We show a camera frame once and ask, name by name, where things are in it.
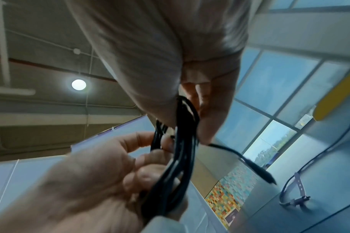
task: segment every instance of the colorful tile wall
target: colorful tile wall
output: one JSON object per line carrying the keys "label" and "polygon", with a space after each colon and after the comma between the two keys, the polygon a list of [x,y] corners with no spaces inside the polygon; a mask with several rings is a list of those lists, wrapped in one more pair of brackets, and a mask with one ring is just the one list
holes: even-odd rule
{"label": "colorful tile wall", "polygon": [[245,200],[248,198],[258,176],[243,163],[239,163],[228,175],[224,176],[213,187],[205,198],[206,202],[228,227],[233,218],[226,218],[230,214],[235,216]]}

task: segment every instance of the wall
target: wall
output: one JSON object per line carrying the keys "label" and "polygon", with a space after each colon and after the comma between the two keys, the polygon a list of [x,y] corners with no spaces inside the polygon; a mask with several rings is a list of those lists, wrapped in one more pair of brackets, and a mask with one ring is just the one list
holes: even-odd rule
{"label": "wall", "polygon": [[[268,4],[265,1],[254,18],[251,46],[350,61],[350,12],[268,13]],[[282,208],[278,200],[285,181],[334,142],[349,122],[350,97],[324,121],[310,124],[268,168],[277,186],[258,180],[231,232],[350,232],[350,134],[302,174],[306,192],[312,196],[307,208]],[[285,200],[297,197],[295,187]]]}

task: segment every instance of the round white light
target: round white light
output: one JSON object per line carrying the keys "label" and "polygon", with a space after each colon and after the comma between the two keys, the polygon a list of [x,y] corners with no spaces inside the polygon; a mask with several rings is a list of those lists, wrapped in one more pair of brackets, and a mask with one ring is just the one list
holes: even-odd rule
{"label": "round white light", "polygon": [[73,89],[81,91],[86,88],[86,82],[81,79],[76,79],[71,83]]}

